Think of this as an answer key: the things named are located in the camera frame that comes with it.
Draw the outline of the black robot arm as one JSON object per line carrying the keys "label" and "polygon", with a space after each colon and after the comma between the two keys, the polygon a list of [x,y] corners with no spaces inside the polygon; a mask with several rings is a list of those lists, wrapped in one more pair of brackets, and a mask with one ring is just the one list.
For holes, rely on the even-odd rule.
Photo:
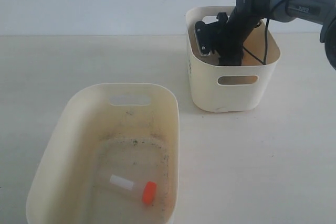
{"label": "black robot arm", "polygon": [[236,0],[219,32],[219,65],[241,66],[243,44],[262,19],[288,23],[296,18],[322,26],[320,42],[335,67],[335,0]]}

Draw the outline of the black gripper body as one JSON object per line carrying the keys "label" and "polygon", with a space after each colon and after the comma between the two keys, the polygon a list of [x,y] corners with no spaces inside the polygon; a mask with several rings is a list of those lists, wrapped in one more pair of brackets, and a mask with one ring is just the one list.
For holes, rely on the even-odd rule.
{"label": "black gripper body", "polygon": [[219,12],[217,21],[211,28],[210,42],[212,53],[218,53],[219,66],[241,66],[244,42],[244,29],[226,12]]}

